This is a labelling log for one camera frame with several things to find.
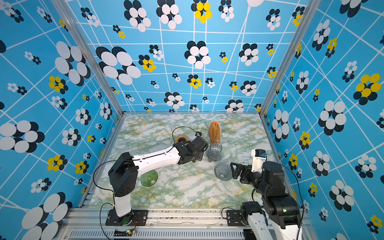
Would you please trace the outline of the orange coffee filter pack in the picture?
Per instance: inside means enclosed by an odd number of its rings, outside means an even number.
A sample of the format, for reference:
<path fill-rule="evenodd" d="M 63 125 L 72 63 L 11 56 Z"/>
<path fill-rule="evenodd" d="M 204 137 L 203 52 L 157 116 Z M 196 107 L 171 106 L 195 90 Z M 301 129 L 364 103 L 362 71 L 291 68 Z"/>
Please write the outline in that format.
<path fill-rule="evenodd" d="M 219 122 L 212 122 L 209 128 L 209 137 L 211 143 L 218 143 L 221 141 L 222 129 Z"/>

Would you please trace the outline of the green glass dripper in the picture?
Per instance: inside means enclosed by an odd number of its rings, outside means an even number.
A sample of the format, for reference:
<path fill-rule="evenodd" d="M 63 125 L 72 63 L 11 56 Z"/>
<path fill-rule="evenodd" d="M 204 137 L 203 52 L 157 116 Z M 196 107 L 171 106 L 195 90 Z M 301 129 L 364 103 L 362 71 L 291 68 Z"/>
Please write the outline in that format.
<path fill-rule="evenodd" d="M 157 182 L 158 177 L 159 177 L 158 172 L 155 170 L 151 170 L 141 175 L 140 182 L 142 186 L 148 188 L 153 186 Z"/>

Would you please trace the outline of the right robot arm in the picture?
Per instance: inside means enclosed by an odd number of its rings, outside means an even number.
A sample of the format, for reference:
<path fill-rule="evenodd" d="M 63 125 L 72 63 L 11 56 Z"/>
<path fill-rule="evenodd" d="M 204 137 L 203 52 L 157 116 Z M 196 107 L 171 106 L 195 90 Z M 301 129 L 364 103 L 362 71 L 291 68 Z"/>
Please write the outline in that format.
<path fill-rule="evenodd" d="M 242 222 L 251 227 L 257 240 L 272 240 L 268 220 L 278 240 L 301 240 L 303 213 L 295 198 L 286 193 L 285 171 L 282 165 L 266 161 L 261 170 L 252 166 L 230 163 L 233 179 L 251 185 L 263 204 L 244 202 L 240 208 Z"/>

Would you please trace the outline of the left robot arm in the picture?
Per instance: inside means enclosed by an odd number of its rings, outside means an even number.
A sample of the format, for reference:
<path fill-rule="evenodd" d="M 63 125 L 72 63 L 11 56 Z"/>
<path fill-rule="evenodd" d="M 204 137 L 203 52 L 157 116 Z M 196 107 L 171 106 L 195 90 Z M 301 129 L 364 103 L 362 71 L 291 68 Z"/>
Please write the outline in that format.
<path fill-rule="evenodd" d="M 147 210 L 133 210 L 131 192 L 137 178 L 152 170 L 168 165 L 183 165 L 200 161 L 209 144 L 201 136 L 193 141 L 174 143 L 171 147 L 146 155 L 121 154 L 109 170 L 109 180 L 114 192 L 114 206 L 108 212 L 107 226 L 144 226 Z"/>

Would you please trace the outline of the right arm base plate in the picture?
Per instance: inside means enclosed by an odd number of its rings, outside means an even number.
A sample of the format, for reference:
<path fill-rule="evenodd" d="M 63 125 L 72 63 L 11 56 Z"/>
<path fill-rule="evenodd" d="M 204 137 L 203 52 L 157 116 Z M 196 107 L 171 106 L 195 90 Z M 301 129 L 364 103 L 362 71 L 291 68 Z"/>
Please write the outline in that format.
<path fill-rule="evenodd" d="M 248 227 L 242 220 L 240 210 L 226 210 L 227 225 L 229 227 Z"/>

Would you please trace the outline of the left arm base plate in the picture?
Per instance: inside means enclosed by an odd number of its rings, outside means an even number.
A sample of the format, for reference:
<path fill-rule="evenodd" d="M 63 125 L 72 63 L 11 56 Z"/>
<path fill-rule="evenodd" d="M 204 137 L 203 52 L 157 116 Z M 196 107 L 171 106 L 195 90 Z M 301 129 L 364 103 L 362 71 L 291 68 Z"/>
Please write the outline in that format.
<path fill-rule="evenodd" d="M 106 226 L 145 226 L 148 210 L 131 210 L 128 214 L 118 217 L 115 209 L 108 211 Z"/>

